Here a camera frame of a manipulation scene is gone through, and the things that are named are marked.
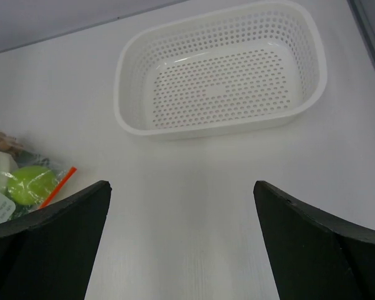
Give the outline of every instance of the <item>clear plastic bag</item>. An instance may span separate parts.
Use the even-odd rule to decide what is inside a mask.
[[[0,223],[47,206],[75,171],[0,132]]]

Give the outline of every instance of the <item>green toy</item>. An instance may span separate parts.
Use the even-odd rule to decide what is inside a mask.
[[[13,201],[33,205],[44,201],[57,185],[54,173],[42,166],[22,167],[11,173],[7,188]]]

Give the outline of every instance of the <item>white plastic basket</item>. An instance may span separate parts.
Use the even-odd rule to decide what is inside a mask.
[[[286,124],[327,81],[310,14],[265,1],[137,35],[119,58],[114,103],[128,132],[194,138]]]

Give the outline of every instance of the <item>white tabletop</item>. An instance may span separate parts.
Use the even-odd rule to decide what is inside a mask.
[[[117,124],[114,74],[131,37],[246,2],[190,0],[0,54],[0,129],[75,164],[68,194],[112,185],[86,299],[277,299],[257,180],[375,229],[375,72],[345,0],[297,0],[318,26],[329,81],[292,123],[174,142]]]

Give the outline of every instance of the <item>orange stick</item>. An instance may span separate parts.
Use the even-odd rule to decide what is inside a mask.
[[[39,209],[45,208],[47,205],[50,204],[50,202],[53,200],[53,198],[58,194],[60,189],[65,185],[65,183],[68,181],[69,178],[76,172],[76,168],[72,167],[69,169],[68,173],[64,176],[64,178],[59,182],[59,184],[56,186],[53,192],[47,197],[46,200],[40,205]]]

